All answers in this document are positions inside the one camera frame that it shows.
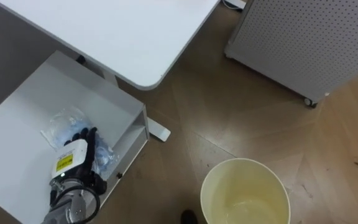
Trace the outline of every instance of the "robot hand finger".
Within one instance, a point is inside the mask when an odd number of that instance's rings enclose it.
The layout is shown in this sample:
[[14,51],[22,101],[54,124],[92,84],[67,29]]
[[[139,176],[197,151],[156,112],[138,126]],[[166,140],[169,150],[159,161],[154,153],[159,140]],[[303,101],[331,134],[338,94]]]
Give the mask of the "robot hand finger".
[[88,135],[88,128],[84,128],[81,131],[80,138],[86,140],[86,136]]
[[76,134],[73,135],[72,141],[79,140],[79,138],[80,138],[80,134],[76,133]]
[[71,143],[70,140],[66,141],[66,142],[65,142],[65,146],[68,145],[68,144],[70,144],[70,143]]
[[88,136],[86,137],[86,142],[88,143],[88,145],[94,146],[94,144],[95,144],[95,135],[96,135],[97,130],[98,129],[95,127],[95,128],[92,128],[89,131]]

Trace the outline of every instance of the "black cable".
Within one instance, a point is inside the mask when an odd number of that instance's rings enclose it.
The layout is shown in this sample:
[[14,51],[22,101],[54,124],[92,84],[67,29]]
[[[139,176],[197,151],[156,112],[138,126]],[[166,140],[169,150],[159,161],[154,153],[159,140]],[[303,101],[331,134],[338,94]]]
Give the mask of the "black cable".
[[54,207],[56,206],[56,204],[59,202],[60,199],[62,199],[62,197],[67,194],[68,192],[71,192],[73,190],[84,190],[84,191],[87,191],[89,193],[91,193],[94,197],[94,199],[96,200],[96,206],[95,206],[95,209],[92,213],[92,215],[90,215],[88,218],[85,218],[84,220],[82,221],[79,221],[79,222],[76,222],[76,223],[72,223],[72,224],[84,224],[84,223],[88,223],[90,222],[99,212],[99,209],[100,209],[100,198],[99,198],[99,195],[92,189],[90,189],[89,187],[84,187],[82,185],[77,185],[77,186],[74,186],[74,187],[69,187],[65,190],[63,190],[59,196],[50,204],[51,207]]

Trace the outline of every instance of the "beige waste bin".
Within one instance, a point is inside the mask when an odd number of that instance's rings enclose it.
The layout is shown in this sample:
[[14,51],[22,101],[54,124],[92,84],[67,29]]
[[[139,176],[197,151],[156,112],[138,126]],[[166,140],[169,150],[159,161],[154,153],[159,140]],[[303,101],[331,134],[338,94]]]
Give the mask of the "beige waste bin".
[[214,167],[201,188],[208,224],[289,224],[290,202],[278,177],[250,159],[230,159]]

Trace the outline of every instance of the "robotic hand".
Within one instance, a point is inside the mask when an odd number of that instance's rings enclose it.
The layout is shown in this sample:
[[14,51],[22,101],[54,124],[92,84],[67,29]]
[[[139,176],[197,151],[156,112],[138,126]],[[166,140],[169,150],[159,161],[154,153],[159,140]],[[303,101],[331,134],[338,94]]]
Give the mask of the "robotic hand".
[[[83,224],[98,214],[99,195],[106,192],[107,183],[91,170],[96,131],[96,128],[85,128],[58,150],[50,181],[50,210],[42,224]],[[88,218],[84,192],[89,192],[96,202],[95,210]]]

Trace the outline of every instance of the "black robotic glove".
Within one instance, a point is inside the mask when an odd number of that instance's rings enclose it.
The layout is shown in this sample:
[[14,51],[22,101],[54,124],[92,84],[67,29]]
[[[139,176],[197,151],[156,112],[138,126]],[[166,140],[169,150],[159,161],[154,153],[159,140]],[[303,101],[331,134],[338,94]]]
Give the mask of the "black robotic glove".
[[73,138],[65,143],[65,146],[73,141],[84,139],[88,143],[84,163],[76,171],[76,177],[79,178],[85,186],[92,188],[98,195],[104,194],[107,190],[107,182],[99,174],[92,171],[92,165],[95,155],[96,131],[97,128],[82,129],[81,133],[76,133]]

